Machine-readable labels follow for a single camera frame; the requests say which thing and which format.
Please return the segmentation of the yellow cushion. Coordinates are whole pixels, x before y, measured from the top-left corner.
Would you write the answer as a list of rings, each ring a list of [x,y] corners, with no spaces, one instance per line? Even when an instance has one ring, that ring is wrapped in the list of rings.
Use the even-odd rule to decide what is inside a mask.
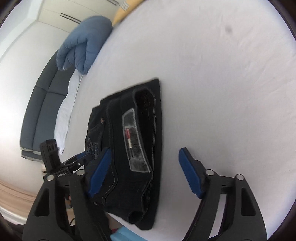
[[[123,1],[112,20],[112,25],[115,26],[123,21],[132,11],[134,11],[144,0],[126,0]]]

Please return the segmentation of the white wardrobe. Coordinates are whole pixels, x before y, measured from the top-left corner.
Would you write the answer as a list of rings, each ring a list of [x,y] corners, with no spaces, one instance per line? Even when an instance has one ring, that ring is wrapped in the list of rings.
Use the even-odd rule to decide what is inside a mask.
[[[124,4],[121,0],[44,0],[38,21],[71,32],[91,16],[104,16],[112,21]]]

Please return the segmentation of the white bed sheet mattress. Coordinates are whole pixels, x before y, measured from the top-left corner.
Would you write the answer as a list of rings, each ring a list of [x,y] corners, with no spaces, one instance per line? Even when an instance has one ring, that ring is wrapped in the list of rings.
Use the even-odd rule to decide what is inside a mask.
[[[220,175],[242,174],[272,235],[295,201],[295,39],[268,1],[145,1],[82,79],[64,154],[84,150],[101,99],[159,78],[163,161],[146,240],[182,240],[200,203],[178,162],[186,147]]]

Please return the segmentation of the blue folded quilt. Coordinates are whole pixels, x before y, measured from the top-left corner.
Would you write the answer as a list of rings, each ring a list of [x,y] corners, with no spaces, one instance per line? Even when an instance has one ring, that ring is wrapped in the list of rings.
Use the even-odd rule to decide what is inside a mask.
[[[82,21],[59,48],[57,68],[64,71],[74,66],[80,74],[87,74],[112,30],[111,21],[104,16]]]

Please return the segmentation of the black denim pants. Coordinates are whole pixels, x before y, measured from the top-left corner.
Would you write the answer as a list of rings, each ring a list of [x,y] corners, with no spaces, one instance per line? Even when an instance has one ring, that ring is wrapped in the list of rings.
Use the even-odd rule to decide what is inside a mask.
[[[92,109],[85,151],[93,158],[109,149],[110,166],[103,181],[93,174],[89,195],[95,204],[150,230],[159,201],[162,168],[160,81],[124,89],[102,99]]]

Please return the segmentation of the dark grey headboard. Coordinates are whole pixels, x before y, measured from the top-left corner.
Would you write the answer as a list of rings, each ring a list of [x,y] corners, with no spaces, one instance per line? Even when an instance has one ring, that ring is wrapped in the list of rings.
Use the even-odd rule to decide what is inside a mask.
[[[60,71],[55,53],[46,64],[36,85],[23,118],[20,149],[25,159],[43,162],[40,144],[54,138],[58,110],[68,93],[68,84],[75,68]]]

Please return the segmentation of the light blue plastic stool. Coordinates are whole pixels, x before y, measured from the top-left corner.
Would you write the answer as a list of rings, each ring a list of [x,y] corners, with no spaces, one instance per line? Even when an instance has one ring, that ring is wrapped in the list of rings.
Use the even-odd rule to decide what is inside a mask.
[[[113,233],[110,238],[112,241],[147,241],[124,226]]]

